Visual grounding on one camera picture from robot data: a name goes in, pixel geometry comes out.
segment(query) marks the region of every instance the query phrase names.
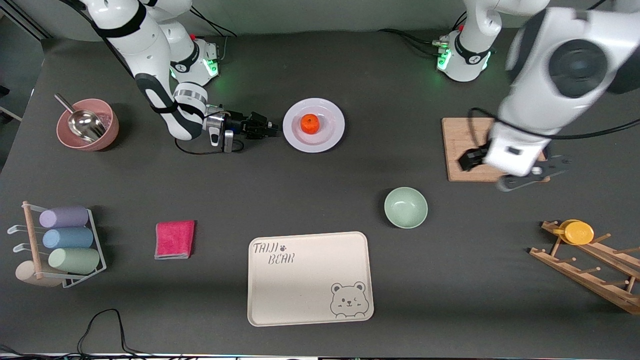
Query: dish rack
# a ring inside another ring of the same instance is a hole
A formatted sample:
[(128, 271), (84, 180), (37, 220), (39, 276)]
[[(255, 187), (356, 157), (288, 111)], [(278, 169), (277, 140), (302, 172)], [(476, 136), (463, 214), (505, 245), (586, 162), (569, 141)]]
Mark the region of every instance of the dish rack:
[(40, 259), (40, 255), (49, 256), (47, 252), (41, 252), (38, 250), (38, 240), (36, 234), (44, 234), (46, 232), (46, 228), (43, 227), (35, 227), (33, 225), (33, 217), (31, 216), (31, 210), (37, 211), (39, 213), (46, 211), (48, 209), (43, 208), (41, 206), (36, 206), (30, 204), (28, 201), (22, 202), (22, 208), (24, 210), (24, 219), (26, 225), (14, 225), (7, 229), (8, 234), (15, 234), (17, 232), (27, 232), (29, 234), (29, 243), (21, 243), (13, 248), (13, 252), (18, 253), (23, 250), (31, 250), (31, 257), (33, 258), (33, 265), (35, 267), (35, 275), (36, 279), (42, 279), (44, 277), (55, 277), (58, 279), (64, 279), (62, 282), (63, 288), (70, 288), (71, 286), (77, 285), (80, 282), (83, 282), (90, 277), (95, 276), (98, 273), (101, 273), (107, 269), (107, 264), (104, 260), (104, 254), (102, 253), (102, 246), (100, 246), (100, 240), (98, 239), (98, 233), (95, 230), (95, 221), (93, 219), (93, 213), (91, 210), (86, 209), (89, 213), (89, 223), (91, 224), (91, 231), (93, 232), (93, 243), (91, 248), (98, 251), (100, 255), (100, 263), (96, 268), (86, 275), (72, 275), (72, 274), (54, 274), (50, 272), (42, 271), (42, 260)]

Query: metal ladle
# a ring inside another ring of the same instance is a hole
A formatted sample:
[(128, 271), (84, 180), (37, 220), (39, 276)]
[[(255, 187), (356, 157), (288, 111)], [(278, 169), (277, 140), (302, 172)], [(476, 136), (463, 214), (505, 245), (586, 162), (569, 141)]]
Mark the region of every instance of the metal ladle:
[(92, 143), (104, 135), (106, 131), (104, 124), (93, 111), (74, 109), (73, 105), (60, 94), (55, 94), (54, 97), (71, 113), (68, 124), (72, 133), (88, 143)]

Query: black circular joint cover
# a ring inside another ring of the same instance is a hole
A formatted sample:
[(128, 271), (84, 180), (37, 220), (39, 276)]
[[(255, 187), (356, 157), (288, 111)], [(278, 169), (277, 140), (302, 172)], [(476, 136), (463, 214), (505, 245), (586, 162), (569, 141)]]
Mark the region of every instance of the black circular joint cover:
[(578, 98), (592, 91), (607, 75), (607, 56), (587, 40), (560, 45), (549, 60), (549, 75), (564, 96)]

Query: pink bowl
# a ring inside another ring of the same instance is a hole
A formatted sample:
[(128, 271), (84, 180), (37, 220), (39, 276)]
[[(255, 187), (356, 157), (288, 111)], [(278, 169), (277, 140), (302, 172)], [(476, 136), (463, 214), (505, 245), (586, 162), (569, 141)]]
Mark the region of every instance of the pink bowl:
[(69, 129), (68, 120), (71, 113), (65, 110), (65, 112), (60, 115), (58, 126), (56, 127), (58, 140), (60, 140), (64, 146), (82, 151), (98, 151), (111, 145), (113, 140), (116, 140), (120, 125), (118, 124), (118, 117), (109, 104), (100, 99), (86, 99), (75, 103), (74, 108), (93, 111), (102, 120), (107, 131), (98, 140), (92, 143), (86, 143), (86, 141), (80, 139), (80, 137), (72, 133), (71, 129)]

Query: light green cup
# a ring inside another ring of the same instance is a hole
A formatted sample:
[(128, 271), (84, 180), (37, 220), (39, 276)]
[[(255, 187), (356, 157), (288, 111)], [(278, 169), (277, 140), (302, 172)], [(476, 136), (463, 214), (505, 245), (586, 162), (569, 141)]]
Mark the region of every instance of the light green cup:
[(402, 229), (413, 229), (427, 218), (427, 200), (413, 188), (397, 188), (385, 199), (385, 215), (391, 224)]
[(90, 274), (99, 263), (100, 254), (95, 249), (67, 247), (49, 254), (49, 266), (75, 274)]

